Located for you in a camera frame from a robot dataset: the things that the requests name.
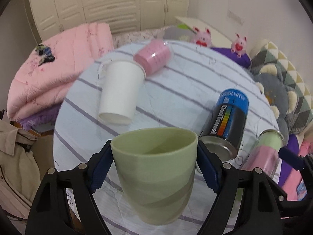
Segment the green plastic cup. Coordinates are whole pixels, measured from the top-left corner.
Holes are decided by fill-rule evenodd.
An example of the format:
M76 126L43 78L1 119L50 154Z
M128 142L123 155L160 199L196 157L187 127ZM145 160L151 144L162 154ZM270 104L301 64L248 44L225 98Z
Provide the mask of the green plastic cup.
M169 224L184 211L194 183L198 136L182 128L147 128L110 145L127 201L151 225Z

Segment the pink bunny toy left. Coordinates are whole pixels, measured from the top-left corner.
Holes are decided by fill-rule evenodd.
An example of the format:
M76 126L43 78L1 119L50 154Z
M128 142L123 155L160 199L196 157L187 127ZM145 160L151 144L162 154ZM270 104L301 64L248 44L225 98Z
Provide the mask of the pink bunny toy left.
M192 37L191 43L195 43L207 48L212 46L212 37L209 28L205 28L204 31L200 31L200 29L197 27L193 27L192 29L196 32L196 35Z

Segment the folded pink quilt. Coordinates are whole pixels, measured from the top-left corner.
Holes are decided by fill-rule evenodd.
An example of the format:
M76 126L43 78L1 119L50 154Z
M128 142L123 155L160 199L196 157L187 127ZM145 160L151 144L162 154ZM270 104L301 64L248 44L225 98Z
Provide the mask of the folded pink quilt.
M12 80L7 98L7 116L21 121L63 102L73 82L95 60L114 49L107 23L86 23L46 41L53 62L40 63L32 51Z

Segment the beige jacket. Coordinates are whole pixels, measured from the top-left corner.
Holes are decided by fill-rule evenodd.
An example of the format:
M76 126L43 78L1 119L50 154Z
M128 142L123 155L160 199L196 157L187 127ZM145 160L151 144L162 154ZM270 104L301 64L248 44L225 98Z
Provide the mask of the beige jacket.
M27 219L40 185L40 171L31 150L37 138L1 120L1 207Z

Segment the pink blanket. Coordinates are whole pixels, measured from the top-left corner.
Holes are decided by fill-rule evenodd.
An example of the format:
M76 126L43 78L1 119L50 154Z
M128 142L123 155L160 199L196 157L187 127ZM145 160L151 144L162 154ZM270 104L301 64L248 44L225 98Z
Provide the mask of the pink blanket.
M312 153L312 142L304 140L301 144L298 156L304 157L308 153ZM302 176L300 171L292 169L291 173L287 177L282 189L287 194L288 201L298 201L304 198L305 190L303 189L301 193L297 192L297 188L301 184Z

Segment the cream wardrobe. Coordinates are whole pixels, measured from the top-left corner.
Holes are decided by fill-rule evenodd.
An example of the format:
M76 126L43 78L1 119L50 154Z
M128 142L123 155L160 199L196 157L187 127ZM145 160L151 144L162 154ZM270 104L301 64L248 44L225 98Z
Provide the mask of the cream wardrobe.
M29 0L42 40L83 23L105 22L112 34L157 29L186 16L189 0Z

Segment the triangle pattern quilted headboard cover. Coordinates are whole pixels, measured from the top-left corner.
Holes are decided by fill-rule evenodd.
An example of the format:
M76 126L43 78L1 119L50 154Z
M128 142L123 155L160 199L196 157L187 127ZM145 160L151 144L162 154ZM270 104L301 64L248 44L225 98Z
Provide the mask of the triangle pattern quilted headboard cover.
M250 52L250 71L258 74L265 65L274 65L282 82L292 88L298 96L298 103L292 115L287 116L290 133L304 134L312 125L312 95L302 77L286 55L275 43L269 40L260 41Z

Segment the white bedside shelf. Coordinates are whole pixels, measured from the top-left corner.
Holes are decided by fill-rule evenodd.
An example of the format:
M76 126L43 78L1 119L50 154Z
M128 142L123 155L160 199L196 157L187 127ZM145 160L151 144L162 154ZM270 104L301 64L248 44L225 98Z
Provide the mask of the white bedside shelf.
M189 18L189 17L182 17L176 16L176 21L187 25L189 28L197 27L199 30L205 30L208 28L211 32L212 36L212 45L214 47L223 47L223 48L230 48L232 41L227 38L225 35L217 31L212 26L208 25L207 23L201 21L200 19L196 18Z

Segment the blue black can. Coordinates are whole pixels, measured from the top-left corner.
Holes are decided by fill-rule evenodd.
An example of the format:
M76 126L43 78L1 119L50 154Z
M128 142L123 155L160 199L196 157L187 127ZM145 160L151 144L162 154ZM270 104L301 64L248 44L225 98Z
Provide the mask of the blue black can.
M238 155L249 109L247 96L237 89L224 90L200 133L200 140L221 161Z

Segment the pink bunny toy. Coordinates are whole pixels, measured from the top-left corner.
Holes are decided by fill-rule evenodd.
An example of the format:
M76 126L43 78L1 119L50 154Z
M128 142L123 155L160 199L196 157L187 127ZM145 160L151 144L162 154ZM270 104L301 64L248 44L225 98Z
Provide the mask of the pink bunny toy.
M197 27L193 27L192 29L196 32L196 35L192 37L191 43L195 43L207 48L212 46L212 37L209 28L205 28L204 31L200 31L200 29Z
M238 58L241 58L244 54L246 54L247 49L247 37L240 36L240 34L236 34L237 38L231 44L231 52L237 54Z

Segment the pink green clear canister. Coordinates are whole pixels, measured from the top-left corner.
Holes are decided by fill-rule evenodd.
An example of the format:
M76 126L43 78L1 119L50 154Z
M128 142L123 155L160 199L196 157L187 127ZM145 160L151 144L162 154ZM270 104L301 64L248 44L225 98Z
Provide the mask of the pink green clear canister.
M267 129L261 132L241 169L252 171L254 168L260 168L273 178L280 163L279 150L283 146L284 137L279 131Z

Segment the pink ribbed cup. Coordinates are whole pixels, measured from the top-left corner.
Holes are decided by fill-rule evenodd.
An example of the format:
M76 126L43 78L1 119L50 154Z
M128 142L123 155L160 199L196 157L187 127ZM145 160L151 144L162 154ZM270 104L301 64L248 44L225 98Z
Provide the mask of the pink ribbed cup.
M143 67L146 76L151 76L165 67L172 55L171 46L167 41L154 39L140 49L133 56L133 60Z

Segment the purple pillow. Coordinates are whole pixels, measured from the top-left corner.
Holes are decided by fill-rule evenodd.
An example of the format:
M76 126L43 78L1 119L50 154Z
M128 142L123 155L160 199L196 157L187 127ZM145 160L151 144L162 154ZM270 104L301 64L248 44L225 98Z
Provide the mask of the purple pillow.
M251 65L250 57L247 54L243 54L241 57L238 57L237 53L232 53L230 48L211 47L211 49L226 56L243 68L247 69Z

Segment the heart pattern bed sheet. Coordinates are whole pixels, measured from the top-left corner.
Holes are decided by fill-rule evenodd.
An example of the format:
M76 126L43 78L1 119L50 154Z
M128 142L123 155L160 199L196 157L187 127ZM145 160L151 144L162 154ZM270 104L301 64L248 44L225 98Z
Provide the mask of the heart pattern bed sheet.
M115 49L133 43L142 42L152 39L162 39L165 35L165 31L169 26L158 29L147 29L143 31L133 31L128 33L121 33L113 35L113 46Z

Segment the wall switch panel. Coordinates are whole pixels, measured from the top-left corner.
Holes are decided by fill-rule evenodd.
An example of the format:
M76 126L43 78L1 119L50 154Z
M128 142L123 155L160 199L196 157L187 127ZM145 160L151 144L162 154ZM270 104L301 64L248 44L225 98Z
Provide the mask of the wall switch panel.
M237 14L232 12L231 10L228 10L227 17L239 25L244 24L244 19L240 18L240 16L238 16Z

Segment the striped white tablecloth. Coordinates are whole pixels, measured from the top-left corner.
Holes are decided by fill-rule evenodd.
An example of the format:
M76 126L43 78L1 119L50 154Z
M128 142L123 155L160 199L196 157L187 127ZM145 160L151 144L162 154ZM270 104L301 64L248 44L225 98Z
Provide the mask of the striped white tablecloth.
M268 100L238 64L214 50L187 42L170 43L174 55L169 64L148 77L139 91L133 121L128 126L98 121L102 79L98 73L109 61L130 61L143 42L122 46L96 61L72 85L59 111L54 131L54 161L58 170L69 170L99 152L115 136L152 127L179 127L200 133L219 95L238 89L249 100L242 145L232 165L240 167L257 137L278 125ZM94 194L98 209L112 234L196 234L215 200L201 174L183 214L169 225L142 222L122 192L115 166Z

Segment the grey green pillow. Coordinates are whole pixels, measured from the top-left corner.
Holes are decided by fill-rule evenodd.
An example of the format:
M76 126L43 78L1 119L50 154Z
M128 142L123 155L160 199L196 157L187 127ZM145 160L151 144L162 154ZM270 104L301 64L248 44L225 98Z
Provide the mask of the grey green pillow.
M165 29L163 39L190 42L194 36L195 33L189 28L182 29L177 27L176 25L172 25Z

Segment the pink bunny toy right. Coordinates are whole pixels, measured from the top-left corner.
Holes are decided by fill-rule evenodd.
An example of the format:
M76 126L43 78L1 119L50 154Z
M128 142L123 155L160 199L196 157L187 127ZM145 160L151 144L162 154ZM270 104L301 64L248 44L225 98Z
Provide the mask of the pink bunny toy right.
M241 58L244 54L246 54L247 49L247 37L240 36L240 34L236 34L237 38L231 44L231 52L237 54L238 58Z

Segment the white paper cup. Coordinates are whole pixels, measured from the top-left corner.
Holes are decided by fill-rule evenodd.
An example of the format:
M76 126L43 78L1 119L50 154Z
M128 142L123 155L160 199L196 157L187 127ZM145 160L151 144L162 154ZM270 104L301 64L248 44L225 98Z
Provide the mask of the white paper cup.
M128 125L132 122L139 89L145 80L145 71L129 60L108 60L98 70L102 84L98 119L103 124Z

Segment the grey plush toy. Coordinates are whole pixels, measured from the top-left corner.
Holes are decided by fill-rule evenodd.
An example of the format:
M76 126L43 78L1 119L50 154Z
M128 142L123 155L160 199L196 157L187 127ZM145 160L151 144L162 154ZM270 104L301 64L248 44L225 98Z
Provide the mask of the grey plush toy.
M290 134L290 119L298 104L298 95L284 83L282 70L274 63L259 65L251 69L253 80L259 87L274 113L279 131L287 144Z

